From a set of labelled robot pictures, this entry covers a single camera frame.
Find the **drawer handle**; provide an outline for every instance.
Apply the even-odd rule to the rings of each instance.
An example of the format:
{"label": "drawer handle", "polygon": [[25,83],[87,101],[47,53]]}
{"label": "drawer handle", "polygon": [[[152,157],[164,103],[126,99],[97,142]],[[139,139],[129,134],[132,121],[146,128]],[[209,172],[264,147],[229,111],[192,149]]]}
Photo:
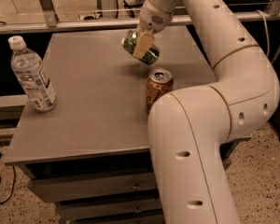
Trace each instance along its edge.
{"label": "drawer handle", "polygon": [[133,190],[134,190],[134,191],[138,191],[138,190],[140,190],[140,189],[141,189],[141,186],[138,185],[138,183],[134,183],[134,185],[133,185]]}
{"label": "drawer handle", "polygon": [[133,211],[134,213],[142,213],[142,210],[139,208],[139,206],[136,207]]}

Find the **white cable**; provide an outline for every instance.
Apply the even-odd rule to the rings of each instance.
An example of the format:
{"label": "white cable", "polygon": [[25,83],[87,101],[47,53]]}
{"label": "white cable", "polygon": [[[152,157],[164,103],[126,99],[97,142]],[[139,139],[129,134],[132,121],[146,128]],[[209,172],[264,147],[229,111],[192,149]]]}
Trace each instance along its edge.
{"label": "white cable", "polygon": [[267,21],[266,21],[265,16],[264,16],[262,11],[256,10],[256,12],[258,14],[260,14],[260,16],[263,18],[263,23],[264,23],[264,28],[265,28],[265,35],[266,35],[266,38],[267,38],[267,57],[268,57],[269,54],[270,54],[270,38],[269,38],[269,31],[268,31]]}

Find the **water bottle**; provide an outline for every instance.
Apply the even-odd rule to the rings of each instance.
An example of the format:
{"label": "water bottle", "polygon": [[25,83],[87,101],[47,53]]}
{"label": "water bottle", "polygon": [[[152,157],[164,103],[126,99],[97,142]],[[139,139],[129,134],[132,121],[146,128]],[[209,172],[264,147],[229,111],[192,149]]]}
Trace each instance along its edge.
{"label": "water bottle", "polygon": [[45,112],[54,108],[56,93],[40,56],[28,49],[19,35],[12,36],[8,43],[13,50],[11,68],[34,109]]}

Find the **speckled floor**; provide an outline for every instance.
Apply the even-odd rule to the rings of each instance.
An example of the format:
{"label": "speckled floor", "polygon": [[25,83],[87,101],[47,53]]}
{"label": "speckled floor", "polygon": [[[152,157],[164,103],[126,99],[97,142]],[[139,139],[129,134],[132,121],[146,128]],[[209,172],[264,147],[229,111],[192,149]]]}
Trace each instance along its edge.
{"label": "speckled floor", "polygon": [[[231,192],[242,224],[280,224],[280,143],[270,123],[253,132],[231,154],[227,170]],[[13,173],[3,164],[7,146],[0,145],[0,201],[10,193]],[[16,168],[11,199],[0,205],[0,224],[59,223],[54,204],[43,203],[26,188],[28,178]]]}

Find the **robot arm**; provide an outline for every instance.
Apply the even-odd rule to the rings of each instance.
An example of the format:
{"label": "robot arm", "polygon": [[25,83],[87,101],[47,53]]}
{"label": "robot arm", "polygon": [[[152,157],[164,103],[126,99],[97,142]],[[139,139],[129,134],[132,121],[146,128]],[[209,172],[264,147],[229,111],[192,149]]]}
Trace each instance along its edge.
{"label": "robot arm", "polygon": [[[178,1],[146,0],[137,27],[141,52],[133,56],[147,51]],[[279,82],[257,42],[222,0],[183,2],[217,82],[170,92],[150,111],[149,146],[163,213],[166,224],[237,224],[219,146],[270,118],[279,102]]]}

